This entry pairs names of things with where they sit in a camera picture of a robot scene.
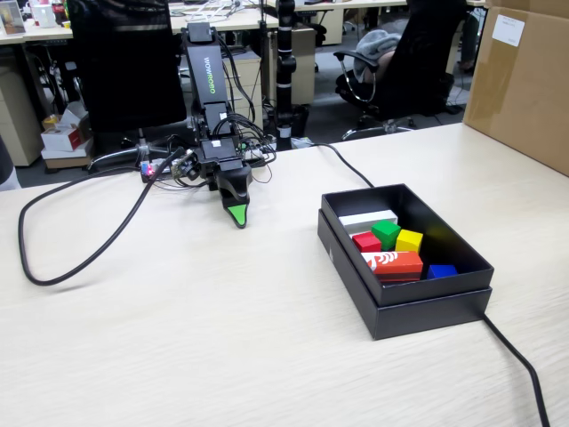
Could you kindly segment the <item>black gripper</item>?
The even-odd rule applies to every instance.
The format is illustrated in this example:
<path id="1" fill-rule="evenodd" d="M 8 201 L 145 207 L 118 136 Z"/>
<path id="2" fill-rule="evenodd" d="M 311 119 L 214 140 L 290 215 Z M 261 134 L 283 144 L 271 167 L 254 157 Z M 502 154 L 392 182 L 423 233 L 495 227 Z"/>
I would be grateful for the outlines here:
<path id="1" fill-rule="evenodd" d="M 197 159 L 199 176 L 216 179 L 223 209 L 239 229 L 244 229 L 250 203 L 248 187 L 252 182 L 252 169 L 237 154 L 234 140 L 227 137 L 200 141 Z"/>

